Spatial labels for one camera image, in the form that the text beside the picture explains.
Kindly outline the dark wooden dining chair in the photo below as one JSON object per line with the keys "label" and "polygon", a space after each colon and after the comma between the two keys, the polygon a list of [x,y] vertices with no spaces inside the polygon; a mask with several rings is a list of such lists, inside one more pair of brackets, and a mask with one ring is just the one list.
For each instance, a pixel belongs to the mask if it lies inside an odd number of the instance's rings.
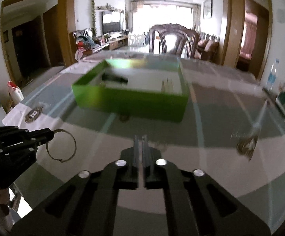
{"label": "dark wooden dining chair", "polygon": [[195,30],[173,23],[152,26],[149,30],[150,53],[154,53],[156,34],[160,38],[162,54],[181,57],[185,51],[187,58],[195,56],[196,47],[200,40],[200,36]]}

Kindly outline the wooden sofa with cushions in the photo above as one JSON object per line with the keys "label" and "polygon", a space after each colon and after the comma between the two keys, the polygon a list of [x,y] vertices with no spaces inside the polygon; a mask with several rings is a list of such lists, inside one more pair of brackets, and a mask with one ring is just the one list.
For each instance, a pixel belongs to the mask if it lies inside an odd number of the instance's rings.
{"label": "wooden sofa with cushions", "polygon": [[196,46],[195,58],[212,62],[218,50],[219,41],[219,36],[201,32],[200,39]]}

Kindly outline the chair with clothes pile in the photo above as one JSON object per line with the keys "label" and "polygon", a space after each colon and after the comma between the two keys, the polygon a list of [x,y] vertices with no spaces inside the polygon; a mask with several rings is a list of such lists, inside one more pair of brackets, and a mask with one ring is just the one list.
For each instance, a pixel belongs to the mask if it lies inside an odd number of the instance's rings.
{"label": "chair with clothes pile", "polygon": [[99,48],[100,45],[93,40],[92,30],[85,28],[83,30],[76,30],[73,32],[75,38],[76,53],[75,60],[79,61],[84,55],[93,53],[93,50]]}

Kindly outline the plaid tablecloth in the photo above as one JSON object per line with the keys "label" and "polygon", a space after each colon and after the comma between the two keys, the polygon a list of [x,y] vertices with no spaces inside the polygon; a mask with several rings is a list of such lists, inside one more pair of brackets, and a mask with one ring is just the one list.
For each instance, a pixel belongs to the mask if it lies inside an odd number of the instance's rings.
{"label": "plaid tablecloth", "polygon": [[[79,107],[72,84],[105,59],[179,60],[189,89],[182,121],[175,123]],[[36,206],[81,169],[99,171],[135,136],[146,135],[179,168],[201,168],[276,232],[285,222],[285,122],[254,76],[201,60],[106,51],[82,59],[37,87],[3,119],[28,130],[65,129],[77,141],[67,163],[45,147],[18,180]]]}

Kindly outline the green cardboard box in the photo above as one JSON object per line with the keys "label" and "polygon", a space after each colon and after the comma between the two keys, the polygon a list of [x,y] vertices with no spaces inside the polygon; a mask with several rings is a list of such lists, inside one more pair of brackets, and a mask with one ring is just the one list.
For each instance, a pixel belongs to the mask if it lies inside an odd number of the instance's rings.
{"label": "green cardboard box", "polygon": [[[174,93],[162,93],[162,80]],[[105,59],[72,84],[79,107],[120,115],[182,121],[189,89],[179,60]]]}

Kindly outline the wooden tv cabinet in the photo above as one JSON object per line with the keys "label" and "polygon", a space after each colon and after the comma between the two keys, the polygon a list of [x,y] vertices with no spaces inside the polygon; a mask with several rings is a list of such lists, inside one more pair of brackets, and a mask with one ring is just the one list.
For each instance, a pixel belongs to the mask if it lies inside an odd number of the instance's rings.
{"label": "wooden tv cabinet", "polygon": [[128,43],[129,43],[128,36],[113,38],[110,41],[103,43],[98,47],[92,49],[92,53],[97,53],[102,50],[110,50],[110,51],[116,50],[119,49],[120,47],[128,46]]}

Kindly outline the silver bangle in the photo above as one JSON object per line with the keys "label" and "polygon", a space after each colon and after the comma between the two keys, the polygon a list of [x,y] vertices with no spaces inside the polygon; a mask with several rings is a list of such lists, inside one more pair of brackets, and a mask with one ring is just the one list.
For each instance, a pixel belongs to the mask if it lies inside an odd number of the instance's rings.
{"label": "silver bangle", "polygon": [[65,129],[55,129],[53,134],[53,139],[45,144],[47,155],[59,163],[71,161],[77,153],[76,138]]}

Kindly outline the clear water bottle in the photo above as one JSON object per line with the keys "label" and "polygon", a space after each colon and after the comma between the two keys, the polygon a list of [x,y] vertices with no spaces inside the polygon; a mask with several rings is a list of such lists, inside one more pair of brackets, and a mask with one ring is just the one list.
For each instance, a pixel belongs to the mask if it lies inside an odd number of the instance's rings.
{"label": "clear water bottle", "polygon": [[279,59],[275,59],[275,62],[271,66],[271,70],[267,79],[267,89],[271,90],[277,78],[277,69],[279,67]]}

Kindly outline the flat screen television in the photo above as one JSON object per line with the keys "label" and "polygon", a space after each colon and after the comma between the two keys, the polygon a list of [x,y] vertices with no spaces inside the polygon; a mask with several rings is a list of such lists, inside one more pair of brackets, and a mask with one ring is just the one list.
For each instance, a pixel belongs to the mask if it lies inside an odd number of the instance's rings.
{"label": "flat screen television", "polygon": [[104,34],[121,31],[123,28],[121,12],[106,11],[102,13],[102,30]]}

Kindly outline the framed wall picture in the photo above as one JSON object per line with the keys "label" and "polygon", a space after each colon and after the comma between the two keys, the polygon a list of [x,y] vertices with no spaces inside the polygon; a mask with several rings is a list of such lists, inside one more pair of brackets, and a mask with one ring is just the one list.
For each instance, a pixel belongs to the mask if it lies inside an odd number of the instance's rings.
{"label": "framed wall picture", "polygon": [[212,5],[213,0],[205,0],[203,3],[203,18],[211,18],[212,17]]}

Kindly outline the red white shopping bag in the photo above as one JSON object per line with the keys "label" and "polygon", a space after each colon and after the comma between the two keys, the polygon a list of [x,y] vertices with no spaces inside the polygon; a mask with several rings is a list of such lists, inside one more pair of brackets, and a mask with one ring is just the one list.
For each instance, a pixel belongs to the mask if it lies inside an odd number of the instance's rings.
{"label": "red white shopping bag", "polygon": [[18,105],[24,99],[21,89],[12,81],[7,82],[7,88],[12,102],[14,105]]}

